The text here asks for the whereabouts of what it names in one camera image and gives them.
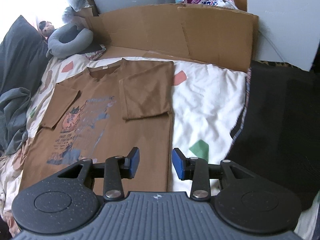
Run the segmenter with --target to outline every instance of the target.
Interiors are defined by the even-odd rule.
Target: blue gripper pad
[[[139,162],[140,162],[140,151],[137,148],[133,157],[130,159],[129,170],[130,170],[130,177],[131,178],[134,178],[134,176],[136,175],[136,171],[138,169]]]
[[[175,149],[172,150],[172,164],[176,170],[176,173],[178,175],[179,179],[184,180],[185,176],[185,169],[186,164],[185,162],[179,157],[178,153],[175,151]]]

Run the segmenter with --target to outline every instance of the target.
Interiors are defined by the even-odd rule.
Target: green shape pattern
[[[189,150],[198,158],[205,159],[209,161],[209,144],[207,144],[203,140],[197,141],[194,145],[192,145]]]
[[[31,118],[35,115],[35,112],[36,112],[36,108],[34,108],[34,109],[31,110],[31,113],[30,113],[30,117],[31,117]]]

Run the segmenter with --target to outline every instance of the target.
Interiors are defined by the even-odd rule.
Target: t-shirt sleeve
[[[122,119],[139,119],[172,111],[172,61],[119,81]]]
[[[76,99],[79,92],[79,90],[56,84],[40,126],[52,129]]]

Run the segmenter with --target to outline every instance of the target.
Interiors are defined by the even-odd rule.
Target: brown t-shirt
[[[127,61],[85,69],[56,84],[28,152],[20,189],[83,158],[104,162],[140,149],[125,191],[166,191],[172,133],[173,62]],[[94,191],[102,194],[96,180]]]

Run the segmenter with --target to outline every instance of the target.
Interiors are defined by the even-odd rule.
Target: circular pad
[[[35,200],[38,210],[45,213],[55,213],[66,209],[71,204],[71,197],[63,192],[49,191],[41,194]]]
[[[236,179],[213,202],[226,223],[251,234],[293,230],[301,213],[294,193],[265,179]]]

